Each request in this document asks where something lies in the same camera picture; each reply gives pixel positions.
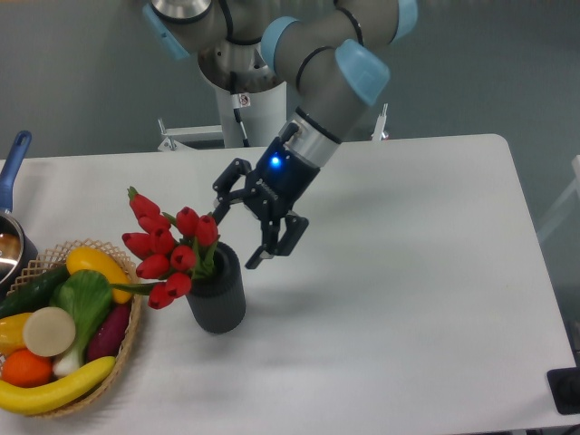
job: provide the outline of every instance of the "wicker basket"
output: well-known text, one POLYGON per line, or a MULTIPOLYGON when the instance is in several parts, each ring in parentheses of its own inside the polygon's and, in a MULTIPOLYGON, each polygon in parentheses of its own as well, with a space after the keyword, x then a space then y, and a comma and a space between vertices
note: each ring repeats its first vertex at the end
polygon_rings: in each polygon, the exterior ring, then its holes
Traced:
MULTIPOLYGON (((86 239, 83 241, 75 240, 74 242, 66 242, 63 245, 57 245, 52 249, 47 249, 43 254, 39 254, 35 260, 32 260, 28 267, 25 268, 21 275, 16 278, 16 281, 10 287, 8 294, 17 292, 20 287, 31 281, 36 276, 50 269, 51 267, 61 265, 64 263, 68 254, 76 247, 94 247, 101 250, 105 254, 111 256, 115 262, 125 271, 132 283, 138 283, 139 278, 135 275, 135 264, 131 259, 116 246, 111 243, 103 243, 98 240, 86 239)), ((117 354, 117 361, 111 374, 95 389, 85 394, 76 401, 72 401, 61 408, 53 411, 44 412, 42 414, 35 414, 32 417, 36 418, 55 418, 80 411, 91 403, 101 397, 112 385, 117 376, 121 373, 122 368, 128 360, 131 346, 135 340, 137 327, 141 316, 141 301, 142 296, 135 295, 131 300, 130 320, 127 330, 125 331, 125 339, 121 344, 119 353, 117 354)), ((5 358, 0 354, 0 368, 4 363, 5 358)))

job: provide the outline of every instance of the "bok choy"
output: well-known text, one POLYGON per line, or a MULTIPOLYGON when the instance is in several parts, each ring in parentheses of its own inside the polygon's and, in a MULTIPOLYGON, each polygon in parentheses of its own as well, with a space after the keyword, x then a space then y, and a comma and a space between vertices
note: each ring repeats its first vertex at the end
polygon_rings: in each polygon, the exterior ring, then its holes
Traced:
POLYGON ((55 291, 51 305, 70 314, 76 326, 74 342, 53 366, 56 377, 66 376, 84 365, 84 351, 107 317, 111 301, 109 281, 93 270, 80 270, 72 274, 55 291))

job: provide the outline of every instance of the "blue light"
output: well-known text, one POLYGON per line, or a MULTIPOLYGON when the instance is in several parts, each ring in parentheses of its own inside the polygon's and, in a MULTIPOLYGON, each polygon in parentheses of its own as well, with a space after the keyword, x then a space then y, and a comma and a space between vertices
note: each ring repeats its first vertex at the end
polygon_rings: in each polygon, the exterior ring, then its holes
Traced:
POLYGON ((278 169, 280 166, 282 166, 282 160, 278 156, 274 156, 272 159, 270 159, 270 166, 272 168, 278 169))

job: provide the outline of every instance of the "pot handle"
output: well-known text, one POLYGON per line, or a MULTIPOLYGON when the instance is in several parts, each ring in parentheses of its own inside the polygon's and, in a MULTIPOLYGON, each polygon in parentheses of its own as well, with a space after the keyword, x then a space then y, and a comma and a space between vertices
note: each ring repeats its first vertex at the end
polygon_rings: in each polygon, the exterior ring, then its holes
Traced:
POLYGON ((2 172, 0 172, 0 210, 12 211, 12 194, 16 174, 20 169, 20 165, 24 160, 24 155, 28 151, 28 145, 30 145, 32 138, 33 135, 30 134, 30 131, 23 130, 16 134, 14 144, 10 149, 2 172))

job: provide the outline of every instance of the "artificial tulip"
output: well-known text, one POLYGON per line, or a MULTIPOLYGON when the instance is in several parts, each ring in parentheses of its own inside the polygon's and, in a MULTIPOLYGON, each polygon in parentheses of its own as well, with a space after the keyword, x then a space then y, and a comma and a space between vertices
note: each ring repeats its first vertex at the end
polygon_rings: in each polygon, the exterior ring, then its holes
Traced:
POLYGON ((150 235, 147 233, 125 233, 121 238, 125 246, 141 260, 144 260, 152 253, 150 235))
POLYGON ((129 206, 137 219, 143 216, 156 216, 161 213, 160 207, 137 192, 134 187, 129 188, 129 206))
POLYGON ((171 267, 180 272, 185 272, 196 265, 196 254, 190 246, 179 245, 171 253, 171 267))
POLYGON ((143 216, 137 219, 139 226, 151 234, 157 228, 171 228, 171 222, 169 219, 162 215, 153 215, 153 216, 143 216))
POLYGON ((176 227, 185 237, 194 237, 198 227, 199 216, 192 208, 184 207, 175 216, 176 227))
POLYGON ((150 246, 155 254, 165 256, 173 250, 175 240, 168 229, 159 227, 150 234, 150 246))
POLYGON ((173 302, 173 297, 168 295, 165 283, 156 284, 149 294, 147 305, 155 310, 165 308, 173 302))
POLYGON ((159 279, 169 271, 169 260, 162 254, 153 254, 137 266, 137 276, 143 279, 159 279))
POLYGON ((176 272, 167 278, 165 291, 169 296, 182 297, 191 290, 191 278, 188 275, 176 272))
POLYGON ((201 247, 209 247, 218 240, 218 225, 213 217, 204 215, 199 218, 196 237, 201 247))

